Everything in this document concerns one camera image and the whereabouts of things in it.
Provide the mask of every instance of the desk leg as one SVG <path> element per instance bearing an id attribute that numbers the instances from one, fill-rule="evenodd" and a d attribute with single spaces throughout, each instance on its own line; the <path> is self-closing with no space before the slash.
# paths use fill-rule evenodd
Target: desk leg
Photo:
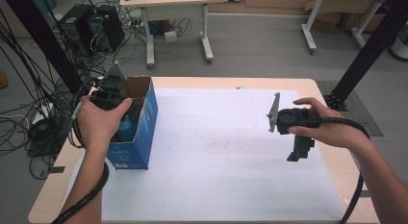
<path id="1" fill-rule="evenodd" d="M 321 3 L 323 0 L 317 0 L 315 6 L 313 7 L 312 13 L 309 16 L 307 24 L 302 24 L 302 32 L 306 37 L 307 44 L 309 45 L 310 54 L 313 53 L 318 49 L 316 47 L 315 41 L 312 38 L 312 34 L 310 33 L 310 29 L 312 28 L 312 24 L 315 21 L 316 16 L 318 15 Z"/>
<path id="2" fill-rule="evenodd" d="M 213 51 L 211 50 L 210 41 L 207 37 L 207 21 L 208 21 L 208 5 L 203 5 L 203 31 L 201 32 L 201 41 L 203 42 L 205 56 L 208 62 L 214 59 Z"/>
<path id="3" fill-rule="evenodd" d="M 140 9 L 141 15 L 143 16 L 144 31 L 146 32 L 146 48 L 147 48 L 147 68 L 152 68 L 154 66 L 154 42 L 153 36 L 150 35 L 149 21 L 147 17 L 146 8 Z"/>
<path id="4" fill-rule="evenodd" d="M 381 4 L 383 3 L 384 0 L 377 0 L 372 6 L 369 12 L 367 12 L 364 15 L 363 22 L 359 25 L 358 28 L 352 27 L 351 34 L 357 41 L 357 43 L 360 45 L 360 48 L 363 48 L 364 45 L 366 44 L 366 41 L 363 39 L 361 34 L 363 33 L 364 29 L 366 26 L 369 24 L 370 20 L 374 16 L 375 12 L 377 12 L 378 8 L 380 8 Z"/>

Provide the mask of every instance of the desk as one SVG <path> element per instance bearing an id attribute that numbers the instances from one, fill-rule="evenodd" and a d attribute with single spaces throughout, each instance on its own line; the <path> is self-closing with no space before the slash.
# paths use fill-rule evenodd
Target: desk
<path id="1" fill-rule="evenodd" d="M 316 83 L 309 79 L 265 79 L 265 78 L 167 78 L 154 77 L 155 88 L 260 88 L 292 89 L 300 97 L 313 96 L 324 103 Z M 319 150 L 327 167 L 330 179 L 345 211 L 358 179 L 358 169 L 349 152 L 319 143 Z M 72 147 L 67 141 L 58 156 L 55 166 L 64 166 L 64 173 L 51 174 L 46 180 L 36 203 L 29 214 L 32 223 L 50 223 L 60 212 L 72 171 L 82 150 Z M 376 223 L 378 219 L 369 198 L 361 198 L 350 222 Z"/>
<path id="2" fill-rule="evenodd" d="M 144 28 L 148 28 L 148 21 L 177 19 L 177 18 L 203 18 L 201 40 L 208 62 L 214 59 L 210 41 L 207 37 L 208 4 L 226 2 L 228 0 L 120 0 L 124 7 L 140 7 Z M 147 67 L 154 66 L 154 43 L 149 29 L 146 32 Z"/>
<path id="3" fill-rule="evenodd" d="M 358 28 L 351 28 L 351 34 L 353 37 L 356 39 L 360 47 L 362 48 L 365 44 L 366 41 L 363 39 L 361 34 L 363 33 L 364 29 L 366 26 L 369 24 L 370 20 L 374 16 L 375 12 L 377 12 L 378 8 L 380 8 L 383 0 L 377 0 L 375 1 L 374 4 L 372 4 L 370 10 L 366 13 L 366 15 L 363 18 L 363 21 L 359 25 Z M 309 16 L 309 19 L 307 21 L 307 24 L 302 24 L 302 31 L 304 36 L 306 37 L 306 41 L 309 45 L 309 51 L 310 54 L 313 55 L 314 52 L 318 49 L 316 47 L 315 41 L 313 40 L 312 34 L 310 33 L 310 29 L 312 28 L 312 24 L 315 21 L 316 16 L 318 15 L 319 9 L 321 4 L 323 3 L 323 0 L 317 0 L 315 6 L 313 7 L 313 10 Z"/>

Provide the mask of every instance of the black pole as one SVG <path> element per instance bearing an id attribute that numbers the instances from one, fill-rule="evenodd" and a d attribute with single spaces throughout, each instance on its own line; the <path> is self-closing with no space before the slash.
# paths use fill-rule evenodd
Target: black pole
<path id="1" fill-rule="evenodd" d="M 78 91 L 82 81 L 63 48 L 57 42 L 34 0 L 6 0 L 33 40 L 54 66 L 71 93 Z"/>
<path id="2" fill-rule="evenodd" d="M 382 52 L 395 40 L 398 32 L 407 21 L 408 0 L 396 0 L 342 79 L 330 95 L 324 96 L 329 108 L 339 109 Z"/>

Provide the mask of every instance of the gray floor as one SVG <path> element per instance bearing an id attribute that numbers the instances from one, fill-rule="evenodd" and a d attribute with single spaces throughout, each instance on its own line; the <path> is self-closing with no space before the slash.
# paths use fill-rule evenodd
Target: gray floor
<path id="1" fill-rule="evenodd" d="M 186 77 L 254 77 L 254 78 L 310 78 L 317 81 L 339 81 L 359 52 L 349 33 L 313 31 L 318 46 L 314 56 L 309 54 L 300 24 L 303 16 L 265 16 L 241 14 L 211 14 L 209 38 L 215 55 L 213 62 L 204 59 L 198 32 L 200 20 L 195 19 L 187 37 L 167 44 L 156 40 L 156 65 L 146 68 L 145 52 L 119 59 L 127 75 L 186 76 Z M 25 51 L 46 68 L 44 57 L 30 39 L 20 39 Z M 6 49 L 3 41 L 0 45 Z M 122 55 L 133 50 L 129 43 Z M 29 79 L 22 64 L 9 52 L 25 79 Z M 9 86 L 0 89 L 0 111 L 31 102 L 27 89 L 16 76 L 12 66 L 0 55 L 0 70 L 8 78 Z M 105 61 L 109 68 L 112 61 Z M 374 137 L 382 153 L 404 182 L 408 182 L 408 105 L 407 62 L 392 58 L 387 52 L 373 65 L 355 88 L 383 137 Z M 9 126 L 0 123 L 1 134 Z M 13 144 L 21 137 L 16 134 Z M 9 143 L 1 147 L 8 148 Z M 43 181 L 29 172 L 30 158 L 19 149 L 0 158 L 0 223 L 28 223 L 27 216 Z"/>

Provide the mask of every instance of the hand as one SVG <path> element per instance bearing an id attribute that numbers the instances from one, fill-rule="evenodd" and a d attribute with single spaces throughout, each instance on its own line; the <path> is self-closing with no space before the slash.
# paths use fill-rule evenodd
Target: hand
<path id="1" fill-rule="evenodd" d="M 323 106 L 316 98 L 302 98 L 293 102 L 296 105 L 310 105 L 309 111 L 313 117 L 344 118 L 339 112 Z M 293 126 L 288 131 L 294 135 L 311 137 L 328 145 L 345 148 L 353 148 L 362 140 L 368 139 L 361 131 L 344 124 L 321 123 L 319 128 Z"/>
<path id="2" fill-rule="evenodd" d="M 132 104 L 132 99 L 124 100 L 111 111 L 104 111 L 96 107 L 88 96 L 82 97 L 81 102 L 78 124 L 87 150 L 93 146 L 108 146 L 117 131 L 120 118 Z"/>

